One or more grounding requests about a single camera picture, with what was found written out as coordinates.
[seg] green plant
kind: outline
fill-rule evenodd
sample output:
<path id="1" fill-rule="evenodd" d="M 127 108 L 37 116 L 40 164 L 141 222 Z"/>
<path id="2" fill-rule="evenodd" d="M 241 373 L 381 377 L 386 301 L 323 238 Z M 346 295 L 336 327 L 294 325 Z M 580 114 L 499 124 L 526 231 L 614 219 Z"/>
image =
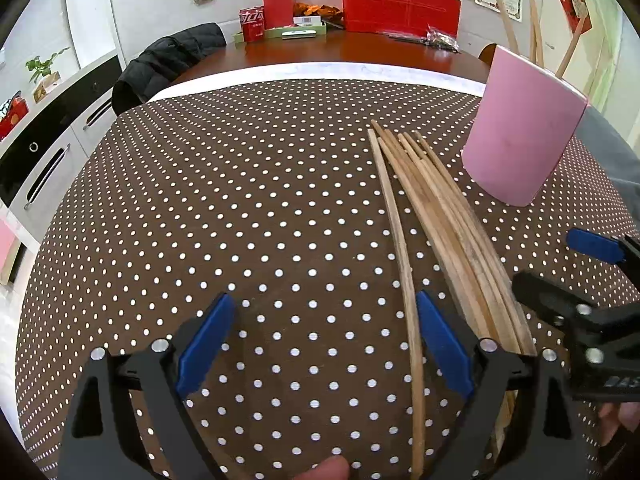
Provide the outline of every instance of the green plant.
<path id="1" fill-rule="evenodd" d="M 37 82 L 39 78 L 51 75 L 51 65 L 53 65 L 54 60 L 63 54 L 65 50 L 69 50 L 70 47 L 63 48 L 60 52 L 52 54 L 50 59 L 47 59 L 45 62 L 40 61 L 40 56 L 36 56 L 33 59 L 30 59 L 25 64 L 25 67 L 29 69 L 29 72 L 33 72 L 31 76 L 30 82 Z"/>

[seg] pink cylinder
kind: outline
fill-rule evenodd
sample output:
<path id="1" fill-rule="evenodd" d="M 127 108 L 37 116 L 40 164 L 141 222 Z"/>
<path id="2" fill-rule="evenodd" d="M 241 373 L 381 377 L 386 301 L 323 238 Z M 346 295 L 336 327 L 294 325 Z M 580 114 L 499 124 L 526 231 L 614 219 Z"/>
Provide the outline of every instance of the pink cylinder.
<path id="1" fill-rule="evenodd" d="M 498 200 L 526 206 L 552 173 L 587 107 L 571 85 L 498 47 L 462 151 L 473 180 Z"/>

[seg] drawer handle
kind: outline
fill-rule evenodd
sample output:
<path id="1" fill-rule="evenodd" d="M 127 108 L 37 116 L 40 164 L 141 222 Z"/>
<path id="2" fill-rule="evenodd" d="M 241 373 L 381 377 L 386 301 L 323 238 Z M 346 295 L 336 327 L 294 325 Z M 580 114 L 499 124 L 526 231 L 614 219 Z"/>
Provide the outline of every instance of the drawer handle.
<path id="1" fill-rule="evenodd" d="M 91 114 L 86 120 L 86 124 L 82 127 L 83 131 L 87 131 L 95 121 L 100 119 L 107 111 L 111 108 L 111 99 L 109 99 L 105 104 L 103 104 L 100 108 L 98 108 L 93 114 Z"/>
<path id="2" fill-rule="evenodd" d="M 38 187 L 36 188 L 35 192 L 33 193 L 33 195 L 31 196 L 31 198 L 29 199 L 29 201 L 24 205 L 24 210 L 27 211 L 28 208 L 31 207 L 31 204 L 33 204 L 35 202 L 35 200 L 37 199 L 39 193 L 42 191 L 42 188 L 44 187 L 44 185 L 47 183 L 47 180 L 49 179 L 49 177 L 53 174 L 53 172 L 55 171 L 55 169 L 58 167 L 58 165 L 60 164 L 60 162 L 62 162 L 62 159 L 65 158 L 65 155 L 68 153 L 69 149 L 71 149 L 71 144 L 68 144 L 66 146 L 66 148 L 62 151 L 62 153 L 60 153 L 60 155 L 58 156 L 58 158 L 56 159 L 56 161 L 53 163 L 53 165 L 49 168 L 49 171 L 47 171 L 47 173 L 45 174 L 45 176 L 43 177 L 43 179 L 40 181 L 40 183 L 38 184 Z"/>

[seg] coca-cola can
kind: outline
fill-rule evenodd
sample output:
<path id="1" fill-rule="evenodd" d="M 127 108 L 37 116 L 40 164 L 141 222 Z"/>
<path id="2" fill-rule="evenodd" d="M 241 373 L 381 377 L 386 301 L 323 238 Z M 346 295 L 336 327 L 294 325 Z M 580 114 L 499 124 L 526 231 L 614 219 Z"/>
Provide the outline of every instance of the coca-cola can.
<path id="1" fill-rule="evenodd" d="M 240 24 L 245 42 L 249 43 L 264 38 L 264 7 L 240 10 Z"/>

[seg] table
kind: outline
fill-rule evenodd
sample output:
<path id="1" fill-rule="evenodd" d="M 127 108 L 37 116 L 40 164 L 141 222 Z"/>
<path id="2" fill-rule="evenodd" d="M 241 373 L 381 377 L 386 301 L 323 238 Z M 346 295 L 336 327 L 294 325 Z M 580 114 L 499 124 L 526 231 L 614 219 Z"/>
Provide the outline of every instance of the table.
<path id="1" fill-rule="evenodd" d="M 16 381 L 27 449 L 48 476 L 90 350 L 130 352 L 169 336 L 222 290 L 238 303 L 237 322 L 186 405 L 230 478 L 291 478 L 331 453 L 343 453 L 361 478 L 407 476 L 408 345 L 366 138 L 371 119 L 428 138 L 510 276 L 541 272 L 601 306 L 639 297 L 617 268 L 562 242 L 574 225 L 636 233 L 578 140 L 536 200 L 513 208 L 487 196 L 460 161 L 476 95 L 338 72 L 235 85 L 234 74 L 231 86 L 118 118 L 52 222 L 23 306 Z M 430 243 L 394 186 L 415 286 L 453 308 Z M 560 333 L 527 319 L 538 349 L 555 348 L 564 360 Z M 430 460 L 463 403 L 426 357 Z M 141 396 L 134 392 L 132 403 L 154 469 L 170 476 Z M 578 405 L 592 461 L 594 410 Z"/>
<path id="2" fill-rule="evenodd" d="M 174 84 L 251 66 L 279 63 L 347 61 L 431 70 L 486 83 L 489 67 L 478 58 L 405 43 L 364 32 L 330 30 L 304 40 L 265 40 L 230 44 L 182 74 Z"/>

